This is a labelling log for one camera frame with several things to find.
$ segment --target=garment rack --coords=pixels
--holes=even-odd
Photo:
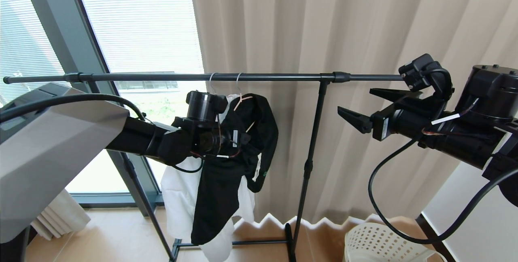
[[[279,244],[287,245],[287,255],[289,262],[296,262],[295,249],[297,246],[298,234],[300,231],[300,221],[304,210],[304,202],[306,199],[306,192],[308,190],[309,178],[313,170],[313,155],[316,146],[316,137],[318,135],[318,127],[320,126],[320,118],[322,116],[322,108],[324,106],[324,98],[327,86],[330,83],[344,83],[349,81],[403,81],[399,75],[383,75],[383,74],[349,74],[346,72],[332,72],[319,74],[248,74],[248,73],[213,73],[213,74],[125,74],[125,73],[107,73],[107,74],[86,74],[86,73],[71,73],[61,76],[21,76],[21,77],[4,77],[4,83],[27,83],[27,82],[55,82],[66,81],[70,83],[87,83],[92,93],[100,93],[97,81],[318,81],[320,86],[318,89],[318,100],[316,102],[315,118],[313,121],[313,129],[311,132],[311,139],[309,142],[308,158],[304,164],[304,179],[302,189],[300,192],[300,201],[298,204],[297,219],[295,222],[295,230],[292,235],[291,225],[286,223],[284,231],[285,239],[279,240],[253,240],[253,241],[235,241],[233,245],[254,245],[254,244]],[[125,154],[124,163],[131,164]],[[176,262],[178,253],[182,247],[196,247],[191,243],[182,243],[181,240],[176,239],[169,248],[163,232],[157,221],[151,204],[142,188],[135,168],[127,166],[132,176],[132,181],[137,188],[137,194],[144,201],[146,213],[151,219],[157,234],[167,251],[170,262]]]

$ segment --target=curtain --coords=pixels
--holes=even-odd
[[[66,190],[61,191],[41,214],[31,223],[47,240],[60,238],[72,231],[85,228],[90,217]]]
[[[518,67],[518,0],[193,0],[205,72],[395,74],[429,53],[452,75],[459,99],[472,65]],[[219,94],[235,82],[214,82]],[[318,83],[239,83],[270,101],[280,135],[270,172],[257,194],[256,219],[286,221],[297,212]],[[342,223],[374,211],[367,181],[384,157],[408,141],[379,142],[342,120],[337,106],[370,115],[388,102],[372,87],[402,82],[331,84],[322,116],[303,218]],[[417,217],[459,161],[413,146],[374,181],[387,216]]]

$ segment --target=floor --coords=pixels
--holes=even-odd
[[[85,229],[51,241],[37,236],[27,247],[26,262],[167,262],[153,225],[138,209],[92,209],[92,221]],[[157,219],[166,228],[165,210],[157,209]],[[296,249],[298,262],[341,262],[344,254],[344,235],[362,220],[350,218],[343,225],[326,220],[311,225],[303,221]],[[392,220],[400,230],[424,238],[415,221]],[[282,225],[266,216],[254,225],[238,222],[235,240],[283,238]],[[171,246],[174,239],[166,234]],[[197,248],[182,249],[178,262],[206,262]],[[236,246],[227,262],[287,262],[285,244]]]

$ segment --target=window pane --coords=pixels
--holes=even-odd
[[[0,76],[62,75],[31,0],[0,0]],[[3,105],[44,85],[0,83]],[[67,186],[69,192],[128,192],[115,165],[103,150]]]
[[[111,72],[203,73],[192,0],[83,0]],[[120,94],[164,124],[187,114],[185,96],[205,82],[116,81]],[[150,161],[160,182],[165,165]]]

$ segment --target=white plastic basket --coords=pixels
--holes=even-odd
[[[381,224],[364,223],[346,234],[346,262],[425,262],[433,254],[446,262],[438,252],[409,242]]]

